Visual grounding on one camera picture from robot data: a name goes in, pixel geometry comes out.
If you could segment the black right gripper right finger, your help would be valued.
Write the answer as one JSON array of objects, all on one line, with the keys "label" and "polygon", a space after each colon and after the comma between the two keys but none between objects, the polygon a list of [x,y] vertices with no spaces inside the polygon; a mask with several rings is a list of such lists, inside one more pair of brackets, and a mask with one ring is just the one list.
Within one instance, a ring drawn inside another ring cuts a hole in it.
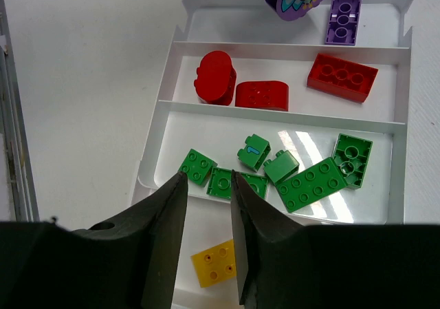
[{"label": "black right gripper right finger", "polygon": [[231,177],[245,308],[438,308],[435,224],[303,226]]}]

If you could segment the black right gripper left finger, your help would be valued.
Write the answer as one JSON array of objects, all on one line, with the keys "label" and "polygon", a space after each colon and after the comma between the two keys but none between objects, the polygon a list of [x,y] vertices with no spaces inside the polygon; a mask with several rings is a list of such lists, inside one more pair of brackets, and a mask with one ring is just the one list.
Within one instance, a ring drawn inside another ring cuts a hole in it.
[{"label": "black right gripper left finger", "polygon": [[170,308],[188,179],[88,229],[1,223],[2,308]]}]

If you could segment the yellow curved lego brick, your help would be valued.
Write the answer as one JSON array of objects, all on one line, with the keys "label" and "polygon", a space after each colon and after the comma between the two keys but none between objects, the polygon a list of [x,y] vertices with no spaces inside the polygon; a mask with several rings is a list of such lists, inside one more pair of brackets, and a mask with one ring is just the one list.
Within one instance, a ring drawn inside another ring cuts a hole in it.
[{"label": "yellow curved lego brick", "polygon": [[199,285],[207,288],[237,275],[234,240],[228,240],[191,256]]}]

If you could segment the green lego brick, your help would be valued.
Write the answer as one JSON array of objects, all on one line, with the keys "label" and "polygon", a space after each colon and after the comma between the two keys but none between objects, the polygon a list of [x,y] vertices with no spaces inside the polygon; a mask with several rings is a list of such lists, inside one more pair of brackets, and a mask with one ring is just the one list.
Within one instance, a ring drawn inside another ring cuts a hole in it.
[{"label": "green lego brick", "polygon": [[271,151],[270,142],[256,134],[245,139],[245,147],[239,149],[239,161],[253,171],[258,171]]},{"label": "green lego brick", "polygon": [[209,180],[212,169],[217,163],[194,149],[190,149],[179,171],[185,173],[187,178],[199,187],[204,187]]},{"label": "green lego brick", "polygon": [[299,162],[288,150],[280,150],[273,160],[266,160],[263,163],[263,170],[269,180],[278,186],[299,169]]}]

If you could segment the red lego brick stack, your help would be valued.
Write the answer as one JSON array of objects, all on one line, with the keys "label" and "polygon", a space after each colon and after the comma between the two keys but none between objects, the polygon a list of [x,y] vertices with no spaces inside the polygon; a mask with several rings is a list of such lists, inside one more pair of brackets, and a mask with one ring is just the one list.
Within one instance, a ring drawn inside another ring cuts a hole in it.
[{"label": "red lego brick stack", "polygon": [[307,86],[356,103],[364,103],[377,73],[377,68],[319,53],[307,77]]}]

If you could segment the red wedge lego brick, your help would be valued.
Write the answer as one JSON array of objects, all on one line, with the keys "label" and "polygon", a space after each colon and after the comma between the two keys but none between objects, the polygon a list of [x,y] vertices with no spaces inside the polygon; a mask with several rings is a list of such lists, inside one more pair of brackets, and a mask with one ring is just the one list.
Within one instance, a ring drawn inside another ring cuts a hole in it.
[{"label": "red wedge lego brick", "polygon": [[289,86],[281,81],[246,81],[236,87],[236,107],[289,111]]}]

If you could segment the red round lego brick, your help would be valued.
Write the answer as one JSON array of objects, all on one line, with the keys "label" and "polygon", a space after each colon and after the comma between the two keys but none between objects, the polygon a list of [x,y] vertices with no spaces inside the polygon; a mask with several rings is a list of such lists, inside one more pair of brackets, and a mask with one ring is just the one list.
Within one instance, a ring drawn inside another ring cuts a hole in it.
[{"label": "red round lego brick", "polygon": [[226,52],[209,52],[202,58],[196,74],[195,91],[203,102],[211,105],[230,105],[237,73],[233,68],[232,59]]}]

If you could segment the green studded lego plate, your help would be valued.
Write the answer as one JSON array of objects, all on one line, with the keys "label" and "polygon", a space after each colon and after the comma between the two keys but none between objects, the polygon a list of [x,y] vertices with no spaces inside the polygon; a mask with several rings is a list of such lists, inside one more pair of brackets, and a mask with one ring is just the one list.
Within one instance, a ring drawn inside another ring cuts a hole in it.
[{"label": "green studded lego plate", "polygon": [[339,134],[332,158],[350,189],[360,189],[369,162],[373,142]]}]

